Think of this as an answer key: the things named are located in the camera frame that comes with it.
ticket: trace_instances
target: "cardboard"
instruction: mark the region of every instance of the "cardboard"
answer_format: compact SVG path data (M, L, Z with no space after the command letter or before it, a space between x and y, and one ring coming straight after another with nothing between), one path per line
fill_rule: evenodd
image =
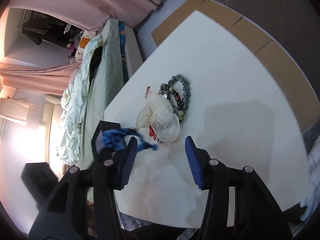
M301 131L320 117L320 103L310 83L288 53L258 26L212 0L187 0L151 36L157 46L192 12L198 10L236 36L268 69L285 94Z

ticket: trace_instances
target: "white table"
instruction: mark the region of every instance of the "white table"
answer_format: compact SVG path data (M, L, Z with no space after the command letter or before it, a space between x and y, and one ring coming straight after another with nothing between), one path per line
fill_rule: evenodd
M191 89L181 134L157 151L138 153L129 184L116 192L121 212L169 226L200 227L207 192L194 184L184 151L188 135L228 167L252 166L282 210L308 194L306 151L284 94L237 38L198 11L137 70L105 110L105 120L134 127L147 86L157 92L178 73ZM153 142L147 129L141 133ZM228 226L233 212L231 188Z

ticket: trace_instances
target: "bracelet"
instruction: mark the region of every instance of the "bracelet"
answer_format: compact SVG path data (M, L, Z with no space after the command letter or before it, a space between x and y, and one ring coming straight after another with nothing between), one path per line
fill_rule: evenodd
M180 81L183 85L183 98L181 99L179 93L174 90L173 85ZM188 103L190 97L190 87L188 80L183 77L181 74L173 76L167 84L162 84L160 86L159 94L161 94L164 98L170 100L170 95L174 96L174 99L177 102L177 106L173 107L173 112L178 116L179 121L182 121L185 117L185 113L188 110Z

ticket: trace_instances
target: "blue braided cord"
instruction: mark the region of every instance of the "blue braided cord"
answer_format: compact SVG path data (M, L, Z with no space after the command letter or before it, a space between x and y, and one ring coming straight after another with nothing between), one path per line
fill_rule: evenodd
M152 148L154 151L157 149L156 144L149 144L143 138L143 136L138 133L134 129L122 128L119 130L111 129L102 132L102 142L105 148L113 149L114 151L118 151L125 148L125 140L124 136L134 135L138 136L141 140L141 143L138 145L138 152L143 149Z

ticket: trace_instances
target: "metal screw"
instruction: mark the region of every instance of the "metal screw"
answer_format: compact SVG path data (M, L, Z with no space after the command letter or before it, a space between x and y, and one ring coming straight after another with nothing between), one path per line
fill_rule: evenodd
M70 173L76 173L78 171L78 167L75 167L75 166L73 166L73 167L71 167L70 169L69 169L69 172Z
M216 165L219 164L219 161L216 160L216 159L211 159L211 160L209 160L209 164L212 165L212 166L216 166Z
M105 166L111 166L113 164L113 160L105 160L103 164Z
M244 170L246 171L246 172L253 172L253 168L251 167L251 166L245 166L244 167Z

